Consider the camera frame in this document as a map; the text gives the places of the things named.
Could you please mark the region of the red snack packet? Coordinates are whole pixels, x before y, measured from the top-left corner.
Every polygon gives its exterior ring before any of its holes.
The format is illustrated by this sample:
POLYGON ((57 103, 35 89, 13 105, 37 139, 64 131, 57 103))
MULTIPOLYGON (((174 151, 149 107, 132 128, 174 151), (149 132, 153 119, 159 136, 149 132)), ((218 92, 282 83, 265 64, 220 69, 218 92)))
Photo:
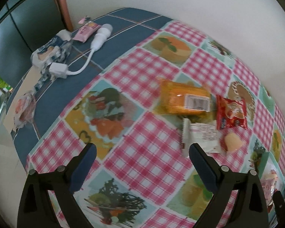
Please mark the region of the red snack packet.
POLYGON ((217 130, 240 127, 247 130, 247 107, 244 99, 233 100, 216 95, 217 130))

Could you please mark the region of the orange snack packet with barcode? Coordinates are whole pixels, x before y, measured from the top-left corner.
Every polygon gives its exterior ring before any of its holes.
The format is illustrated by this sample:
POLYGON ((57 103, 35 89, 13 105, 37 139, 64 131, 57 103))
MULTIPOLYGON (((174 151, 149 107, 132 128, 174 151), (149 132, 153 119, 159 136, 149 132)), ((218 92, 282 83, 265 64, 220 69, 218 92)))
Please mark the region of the orange snack packet with barcode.
POLYGON ((160 79, 160 98, 156 114, 199 115, 211 111, 211 94, 202 87, 160 79))

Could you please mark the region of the white printed snack packet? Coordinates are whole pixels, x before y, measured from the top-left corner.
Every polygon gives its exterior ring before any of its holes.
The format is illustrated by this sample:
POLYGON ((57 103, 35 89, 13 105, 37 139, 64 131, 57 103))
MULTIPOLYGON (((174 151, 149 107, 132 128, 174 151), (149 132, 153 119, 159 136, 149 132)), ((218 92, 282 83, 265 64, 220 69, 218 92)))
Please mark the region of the white printed snack packet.
POLYGON ((181 138, 183 157, 189 157, 189 148, 193 143, 199 144, 206 153, 222 153, 219 135, 216 125, 191 123, 188 118, 184 118, 181 138))

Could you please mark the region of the mint green tray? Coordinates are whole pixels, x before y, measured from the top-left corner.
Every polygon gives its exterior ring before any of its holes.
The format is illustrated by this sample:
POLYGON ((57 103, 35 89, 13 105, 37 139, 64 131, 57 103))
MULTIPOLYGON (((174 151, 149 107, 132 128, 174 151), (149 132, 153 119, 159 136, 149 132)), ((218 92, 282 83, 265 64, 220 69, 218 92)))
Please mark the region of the mint green tray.
POLYGON ((273 204, 273 194, 276 191, 283 193, 285 189, 285 176, 282 174, 280 167, 271 152, 262 154, 258 166, 258 176, 263 188, 269 220, 272 220, 275 211, 273 204))

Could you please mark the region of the blue white crumpled wrapper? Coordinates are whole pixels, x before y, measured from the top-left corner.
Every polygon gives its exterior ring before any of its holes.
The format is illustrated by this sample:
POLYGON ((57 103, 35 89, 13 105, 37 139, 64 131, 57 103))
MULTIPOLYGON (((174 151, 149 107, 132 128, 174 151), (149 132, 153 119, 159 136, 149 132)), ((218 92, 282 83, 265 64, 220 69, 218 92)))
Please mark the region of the blue white crumpled wrapper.
POLYGON ((70 54, 71 46, 71 32, 63 29, 32 53, 31 63, 39 70, 44 70, 53 62, 65 63, 70 54))

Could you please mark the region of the pink strawberry snack packet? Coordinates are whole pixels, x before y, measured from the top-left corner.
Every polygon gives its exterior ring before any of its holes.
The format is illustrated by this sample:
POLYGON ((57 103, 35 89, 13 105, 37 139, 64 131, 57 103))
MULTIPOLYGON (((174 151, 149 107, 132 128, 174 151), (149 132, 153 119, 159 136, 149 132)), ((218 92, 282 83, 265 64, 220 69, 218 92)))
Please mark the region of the pink strawberry snack packet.
POLYGON ((273 207, 273 194, 277 191, 279 186, 279 176, 275 169, 271 169, 268 172, 264 172, 263 176, 260 179, 261 186, 263 188, 267 212, 270 213, 273 207))

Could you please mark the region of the small yellow round snack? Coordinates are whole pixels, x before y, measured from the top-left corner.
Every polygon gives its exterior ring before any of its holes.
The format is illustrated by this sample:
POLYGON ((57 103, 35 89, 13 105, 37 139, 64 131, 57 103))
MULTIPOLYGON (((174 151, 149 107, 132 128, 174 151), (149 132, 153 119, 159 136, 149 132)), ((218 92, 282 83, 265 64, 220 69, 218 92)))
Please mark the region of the small yellow round snack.
POLYGON ((244 141, 242 141, 241 138, 234 132, 228 133, 224 137, 224 142, 226 145, 227 153, 233 153, 244 145, 244 141))

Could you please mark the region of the pink white empty wrapper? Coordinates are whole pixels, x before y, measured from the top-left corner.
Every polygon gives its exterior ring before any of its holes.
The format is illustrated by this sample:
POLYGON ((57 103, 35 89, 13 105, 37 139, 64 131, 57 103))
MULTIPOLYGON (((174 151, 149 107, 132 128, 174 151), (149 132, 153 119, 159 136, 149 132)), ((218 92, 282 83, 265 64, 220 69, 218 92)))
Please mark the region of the pink white empty wrapper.
POLYGON ((22 95, 16 103, 13 130, 23 128, 27 123, 33 123, 36 109, 35 92, 33 90, 22 95))

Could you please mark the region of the small pink candy packet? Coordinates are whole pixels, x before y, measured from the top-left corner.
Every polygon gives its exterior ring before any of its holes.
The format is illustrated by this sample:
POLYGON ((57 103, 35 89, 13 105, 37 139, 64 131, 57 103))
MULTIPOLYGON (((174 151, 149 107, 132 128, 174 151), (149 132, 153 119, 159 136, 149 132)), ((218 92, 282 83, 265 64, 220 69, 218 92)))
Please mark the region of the small pink candy packet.
POLYGON ((82 26, 73 37, 73 40, 82 43, 85 43, 88 38, 101 27, 99 24, 91 21, 88 16, 82 18, 78 23, 82 26))

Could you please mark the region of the pink checkered fruit tablecloth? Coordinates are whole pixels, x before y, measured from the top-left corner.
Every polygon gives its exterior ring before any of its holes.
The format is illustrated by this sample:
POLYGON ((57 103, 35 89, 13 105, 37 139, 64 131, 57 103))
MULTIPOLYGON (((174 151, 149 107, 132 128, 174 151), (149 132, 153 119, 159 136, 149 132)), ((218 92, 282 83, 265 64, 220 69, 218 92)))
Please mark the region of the pink checkered fruit tablecloth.
POLYGON ((285 176, 285 118, 256 75, 228 49, 172 21, 117 58, 63 109, 32 149, 27 168, 55 170, 87 142, 97 157, 75 199, 94 227, 192 227, 211 194, 183 156, 181 116, 162 114, 160 79, 244 99, 243 146, 213 154, 233 171, 255 169, 270 152, 285 176))

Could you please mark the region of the pink wooden post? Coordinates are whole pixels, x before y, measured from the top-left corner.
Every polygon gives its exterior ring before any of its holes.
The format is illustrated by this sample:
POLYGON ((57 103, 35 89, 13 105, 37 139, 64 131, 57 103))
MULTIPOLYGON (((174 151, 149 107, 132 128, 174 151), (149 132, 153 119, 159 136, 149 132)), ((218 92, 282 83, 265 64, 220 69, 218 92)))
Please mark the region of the pink wooden post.
POLYGON ((64 27, 69 30, 73 31, 73 24, 71 22, 71 18, 68 11, 67 1, 66 0, 55 0, 56 6, 61 16, 62 23, 64 27))

